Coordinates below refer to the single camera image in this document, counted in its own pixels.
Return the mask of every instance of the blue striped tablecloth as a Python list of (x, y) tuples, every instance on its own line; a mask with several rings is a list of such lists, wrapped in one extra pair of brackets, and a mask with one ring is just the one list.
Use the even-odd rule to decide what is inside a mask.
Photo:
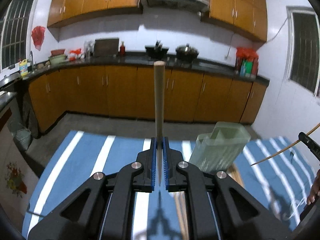
[[(149, 149), (150, 143), (150, 139), (71, 131), (39, 179), (25, 215), (22, 235), (27, 238), (31, 228), (42, 219), (35, 214), (46, 216), (95, 172), (118, 172), (134, 162), (140, 151)], [(169, 141), (169, 144), (181, 151), (186, 161), (195, 146), (192, 141)], [(295, 149), (250, 166), (289, 144), (283, 137), (251, 141), (235, 163), (245, 189), (293, 230), (300, 222), (299, 214), (304, 206), (297, 208), (297, 205), (308, 195), (315, 177), (312, 168)], [(182, 239), (174, 198), (163, 183), (158, 186), (156, 182), (153, 193), (137, 193), (132, 239)]]

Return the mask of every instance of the human hand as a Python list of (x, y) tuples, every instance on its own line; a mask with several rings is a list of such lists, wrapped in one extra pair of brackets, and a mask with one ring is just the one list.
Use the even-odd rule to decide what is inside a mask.
[(310, 194), (307, 198), (307, 205), (315, 201), (316, 196), (320, 196), (320, 170), (317, 172), (315, 181), (311, 187)]

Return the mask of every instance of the concrete floor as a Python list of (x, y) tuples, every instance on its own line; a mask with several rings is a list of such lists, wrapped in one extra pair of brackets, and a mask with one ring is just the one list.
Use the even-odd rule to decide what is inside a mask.
[[(214, 126), (214, 124), (165, 123), (164, 136), (168, 136), (171, 140), (195, 141), (199, 134), (212, 132)], [(246, 129), (252, 139), (259, 138), (259, 135), (250, 126), (246, 126)], [(45, 168), (63, 139), (71, 130), (131, 138), (151, 138), (156, 135), (155, 123), (152, 121), (66, 113), (46, 135), (32, 141), (27, 155)]]

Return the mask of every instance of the black countertop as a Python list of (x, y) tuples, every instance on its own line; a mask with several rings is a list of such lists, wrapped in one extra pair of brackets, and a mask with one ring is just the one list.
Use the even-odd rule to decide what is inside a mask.
[[(238, 79), (246, 82), (255, 81), (265, 86), (268, 86), (270, 82), (270, 80), (259, 75), (256, 78), (241, 77), (239, 75), (236, 75), (234, 73), (234, 68), (229, 65), (224, 65), (221, 63), (203, 59), (194, 60), (192, 65), (183, 65), (177, 62), (172, 55), (168, 56), (168, 58), (165, 58), (165, 61), (166, 68), (169, 69), (180, 69), (191, 72), (205, 73), (209, 75), (225, 76), (228, 78)], [(125, 57), (91, 57), (84, 60), (66, 61), (56, 65), (49, 65), (48, 67), (44, 67), (41, 70), (36, 70), (28, 73), (22, 79), (25, 81), (31, 81), (36, 77), (39, 77), (45, 73), (53, 72), (55, 70), (89, 65), (134, 65), (140, 67), (152, 67), (155, 61), (156, 60), (151, 60), (150, 57), (145, 55), (145, 53), (139, 52), (135, 53), (135, 55), (127, 55)]]
[(5, 92), (0, 96), (0, 112), (17, 96), (17, 92)]

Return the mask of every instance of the window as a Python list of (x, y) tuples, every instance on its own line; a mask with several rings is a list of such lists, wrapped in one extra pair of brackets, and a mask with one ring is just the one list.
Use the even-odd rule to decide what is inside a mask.
[(12, 0), (0, 19), (1, 70), (26, 58), (28, 23), (34, 0)]
[(291, 10), (289, 79), (319, 96), (319, 21), (314, 11)]

